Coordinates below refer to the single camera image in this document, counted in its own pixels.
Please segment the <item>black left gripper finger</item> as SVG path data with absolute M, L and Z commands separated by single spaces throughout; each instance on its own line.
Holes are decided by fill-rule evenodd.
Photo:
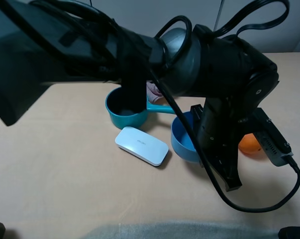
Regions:
M 224 181 L 226 192 L 237 190 L 242 186 L 238 174 L 238 154 L 216 156 L 214 169 Z

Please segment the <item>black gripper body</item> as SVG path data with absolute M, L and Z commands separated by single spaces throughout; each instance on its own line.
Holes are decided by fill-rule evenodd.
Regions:
M 191 106 L 200 160 L 214 169 L 216 156 L 238 154 L 245 124 L 255 109 L 256 100 L 247 97 L 206 98 L 204 105 Z

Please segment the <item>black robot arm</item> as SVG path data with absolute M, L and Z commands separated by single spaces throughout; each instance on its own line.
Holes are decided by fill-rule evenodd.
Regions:
M 115 105 L 140 112 L 151 81 L 174 110 L 174 96 L 205 98 L 190 135 L 202 163 L 227 191 L 238 189 L 238 143 L 255 126 L 275 131 L 258 105 L 279 75 L 274 62 L 228 32 L 267 4 L 251 2 L 217 31 L 179 15 L 148 37 L 77 0 L 0 0 L 0 118 L 15 124 L 51 85 L 78 82 L 120 84 Z

